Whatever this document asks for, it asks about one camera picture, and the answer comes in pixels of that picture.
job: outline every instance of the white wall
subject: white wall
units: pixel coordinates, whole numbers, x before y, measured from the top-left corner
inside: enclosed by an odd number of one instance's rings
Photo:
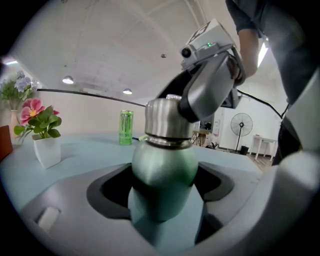
[[[145,108],[117,100],[63,92],[39,91],[44,106],[53,105],[59,111],[62,124],[57,129],[63,134],[111,133],[119,131],[121,110],[133,111],[133,134],[144,133]],[[0,126],[8,125],[10,111],[0,109]]]
[[[280,114],[286,107],[286,95],[280,94],[281,88],[278,84],[272,81],[266,82],[259,77],[249,78],[243,85],[239,87],[240,90],[250,93],[251,95],[268,102],[274,106]],[[276,140],[280,128],[281,119],[277,114],[267,105],[264,105],[252,98],[242,96],[242,99],[236,109],[224,109],[223,133],[219,146],[222,148],[236,149],[238,136],[231,130],[231,120],[238,113],[248,114],[253,121],[252,131],[240,138],[238,150],[242,146],[250,148],[253,135],[258,134],[262,137]],[[261,151],[264,152],[266,143],[261,145]],[[253,146],[253,152],[256,153],[258,143]]]
[[[225,121],[225,107],[219,107],[216,112],[214,112],[213,120],[213,143],[221,144],[221,138],[224,130],[224,121]]]

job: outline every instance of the white pot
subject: white pot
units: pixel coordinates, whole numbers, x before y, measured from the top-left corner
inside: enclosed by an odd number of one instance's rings
[[[60,163],[61,148],[56,138],[41,138],[39,134],[35,134],[32,139],[35,155],[43,168],[48,169]]]

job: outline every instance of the red object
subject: red object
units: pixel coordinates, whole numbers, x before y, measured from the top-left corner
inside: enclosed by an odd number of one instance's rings
[[[0,162],[13,151],[9,125],[0,127]]]

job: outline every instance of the energy drink can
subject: energy drink can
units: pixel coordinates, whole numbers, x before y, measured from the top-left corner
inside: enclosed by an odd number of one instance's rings
[[[134,120],[133,111],[122,110],[120,112],[120,121],[119,121],[119,144],[120,145],[131,145],[133,120]]]

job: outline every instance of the black cable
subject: black cable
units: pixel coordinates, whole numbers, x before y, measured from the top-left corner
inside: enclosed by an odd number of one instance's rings
[[[276,111],[276,109],[275,109],[273,106],[271,106],[268,102],[265,102],[265,101],[263,101],[262,99],[256,98],[255,96],[252,96],[251,94],[248,94],[248,93],[246,93],[246,92],[244,92],[244,91],[241,91],[241,90],[239,90],[239,89],[237,89],[237,91],[238,91],[239,93],[243,94],[243,95],[246,95],[246,96],[248,96],[248,97],[250,97],[250,98],[252,98],[252,99],[254,99],[254,100],[256,100],[256,101],[258,101],[258,102],[260,102],[260,103],[262,103],[262,104],[265,104],[265,105],[269,106],[269,107],[272,108],[273,111],[276,112],[276,114],[282,119],[282,116],[278,113],[278,111]]]
[[[285,108],[285,110],[283,111],[283,113],[282,113],[282,115],[281,115],[282,118],[284,118],[284,115],[285,115],[285,113],[287,112],[288,108],[289,108],[289,104],[286,105],[286,108]]]

